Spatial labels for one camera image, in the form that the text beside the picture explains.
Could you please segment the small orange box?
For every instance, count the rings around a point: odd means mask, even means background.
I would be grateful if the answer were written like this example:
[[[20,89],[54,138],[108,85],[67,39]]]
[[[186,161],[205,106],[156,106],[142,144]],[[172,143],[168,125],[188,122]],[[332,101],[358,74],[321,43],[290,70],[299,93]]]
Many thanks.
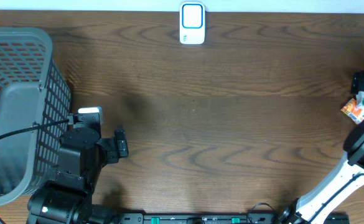
[[[346,114],[355,124],[360,124],[364,120],[364,109],[357,106],[356,99],[352,98],[342,108],[341,111]]]

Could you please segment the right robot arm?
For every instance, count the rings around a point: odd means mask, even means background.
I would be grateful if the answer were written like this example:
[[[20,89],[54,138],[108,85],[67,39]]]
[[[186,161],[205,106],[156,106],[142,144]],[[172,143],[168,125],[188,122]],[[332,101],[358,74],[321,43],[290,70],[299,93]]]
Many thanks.
[[[273,223],[324,223],[336,207],[364,186],[364,120],[357,121],[336,167],[314,189],[273,218]]]

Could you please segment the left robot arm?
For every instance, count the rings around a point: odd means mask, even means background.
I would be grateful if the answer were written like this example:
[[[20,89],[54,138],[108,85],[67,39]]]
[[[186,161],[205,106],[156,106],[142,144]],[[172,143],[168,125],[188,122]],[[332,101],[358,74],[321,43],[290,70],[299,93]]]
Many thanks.
[[[91,128],[74,128],[60,137],[54,177],[27,204],[27,223],[118,223],[116,211],[92,202],[102,168],[129,155],[123,128],[102,138]]]

